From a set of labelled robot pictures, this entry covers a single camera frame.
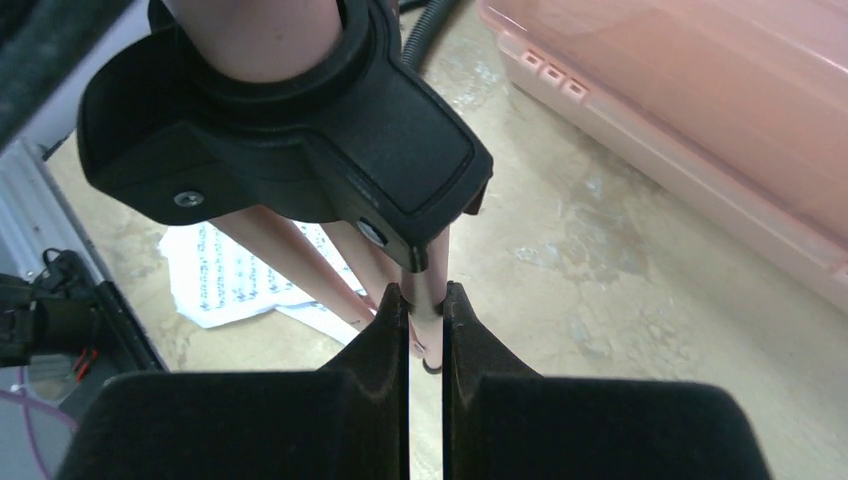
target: white paper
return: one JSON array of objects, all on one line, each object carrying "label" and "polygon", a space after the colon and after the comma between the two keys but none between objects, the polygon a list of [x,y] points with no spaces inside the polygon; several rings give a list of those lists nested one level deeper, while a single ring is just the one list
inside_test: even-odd
[{"label": "white paper", "polygon": [[[362,292],[321,227],[295,224],[342,279]],[[177,311],[203,328],[277,309],[343,344],[356,336],[353,327],[207,222],[169,227],[159,251],[168,259]]]}]

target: metal rivet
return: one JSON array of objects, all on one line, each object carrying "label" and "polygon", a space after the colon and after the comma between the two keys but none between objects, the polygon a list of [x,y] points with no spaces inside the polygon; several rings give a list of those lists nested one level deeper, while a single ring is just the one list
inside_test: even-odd
[{"label": "metal rivet", "polygon": [[174,203],[183,208],[196,207],[203,203],[203,194],[193,191],[178,193],[174,197]]},{"label": "metal rivet", "polygon": [[356,226],[359,227],[359,231],[362,232],[363,235],[365,235],[365,238],[371,240],[374,245],[377,245],[380,248],[386,246],[386,237],[384,237],[379,230],[372,227],[367,220],[359,220],[358,222],[356,222]]}]

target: folded tripod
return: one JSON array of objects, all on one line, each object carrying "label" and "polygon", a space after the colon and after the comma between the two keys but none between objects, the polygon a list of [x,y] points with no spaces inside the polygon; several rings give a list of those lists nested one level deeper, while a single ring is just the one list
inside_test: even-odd
[{"label": "folded tripod", "polygon": [[[483,327],[442,253],[450,224],[479,210],[492,158],[401,63],[384,0],[337,6],[332,51],[281,82],[222,74],[196,25],[131,46],[86,91],[80,156],[92,185],[161,223],[212,220],[238,241],[268,219],[278,233],[283,217],[344,222],[362,234],[338,236],[347,251],[393,261],[399,285],[369,290],[373,321],[346,318],[362,333],[316,372],[114,380],[59,478],[407,478],[410,338],[442,368],[446,478],[767,478],[723,392],[545,379]],[[276,217],[230,217],[257,207]],[[434,305],[441,321],[422,325]]]}]

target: silver screw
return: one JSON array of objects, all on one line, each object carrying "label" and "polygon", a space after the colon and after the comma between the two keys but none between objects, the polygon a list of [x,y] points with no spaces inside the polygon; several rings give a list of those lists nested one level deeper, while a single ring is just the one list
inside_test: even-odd
[{"label": "silver screw", "polygon": [[367,221],[359,220],[356,222],[356,226],[359,227],[359,231],[365,235],[365,238],[371,240],[371,243],[377,245],[380,248],[386,246],[386,237],[383,236],[376,228],[372,227]]},{"label": "silver screw", "polygon": [[174,197],[174,203],[183,207],[183,208],[191,208],[196,207],[203,203],[203,194],[200,192],[187,191],[183,193],[178,193]]}]

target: black clamp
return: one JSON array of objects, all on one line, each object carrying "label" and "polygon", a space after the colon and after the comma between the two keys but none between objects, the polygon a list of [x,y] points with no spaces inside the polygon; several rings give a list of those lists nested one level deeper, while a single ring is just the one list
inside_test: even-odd
[{"label": "black clamp", "polygon": [[168,225],[253,205],[359,227],[405,269],[463,212],[476,213],[492,158],[400,61],[383,0],[339,1],[334,51],[290,80],[215,71],[178,27],[110,61],[80,107],[80,157],[100,191]]}]

